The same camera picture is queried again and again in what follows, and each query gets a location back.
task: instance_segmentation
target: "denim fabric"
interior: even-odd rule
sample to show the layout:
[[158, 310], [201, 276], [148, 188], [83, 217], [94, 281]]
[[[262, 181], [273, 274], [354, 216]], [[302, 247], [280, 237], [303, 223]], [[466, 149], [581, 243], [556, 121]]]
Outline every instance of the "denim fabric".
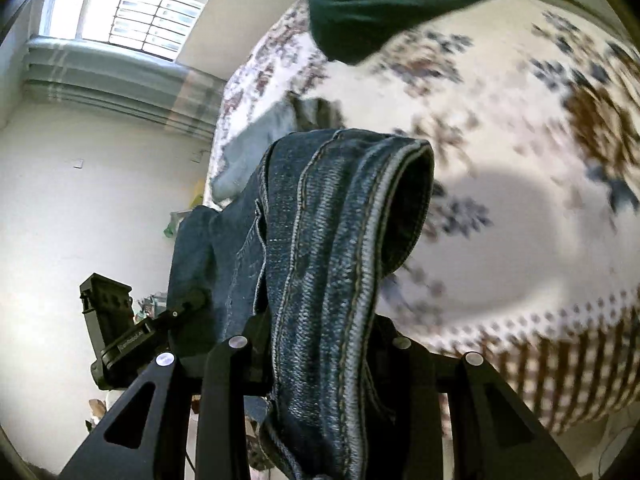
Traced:
[[238, 196], [273, 141], [291, 132], [342, 126], [336, 105], [324, 99], [301, 99], [287, 92], [223, 147], [225, 168], [210, 181], [212, 199], [222, 202]]
[[290, 478], [376, 478], [380, 453], [370, 450], [383, 447], [393, 416], [367, 366], [374, 302], [417, 241], [432, 180], [423, 140], [291, 134], [224, 211], [196, 208], [180, 227], [168, 307], [195, 287], [211, 302], [172, 332], [172, 348], [198, 374], [198, 354], [271, 309], [274, 385], [261, 439]]

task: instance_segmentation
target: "bed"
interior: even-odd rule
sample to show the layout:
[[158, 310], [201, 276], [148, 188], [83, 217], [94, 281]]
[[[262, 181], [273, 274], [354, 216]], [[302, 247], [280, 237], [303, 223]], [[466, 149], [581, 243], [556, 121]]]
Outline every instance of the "bed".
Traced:
[[227, 83], [209, 178], [289, 91], [334, 102], [348, 127], [433, 145], [430, 210], [380, 314], [431, 351], [482, 353], [554, 433], [636, 398], [635, 52], [537, 0], [487, 0], [347, 66], [315, 46], [298, 0]]

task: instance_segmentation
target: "floral bedspread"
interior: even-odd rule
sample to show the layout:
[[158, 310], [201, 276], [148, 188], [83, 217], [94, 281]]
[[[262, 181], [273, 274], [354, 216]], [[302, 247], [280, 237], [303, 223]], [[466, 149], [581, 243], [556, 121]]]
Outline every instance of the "floral bedspread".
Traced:
[[299, 0], [226, 85], [209, 176], [289, 90], [336, 102], [348, 127], [434, 147], [422, 236], [379, 313], [432, 351], [481, 352], [553, 432], [636, 398], [635, 52], [537, 0], [489, 0], [350, 67], [316, 48]]

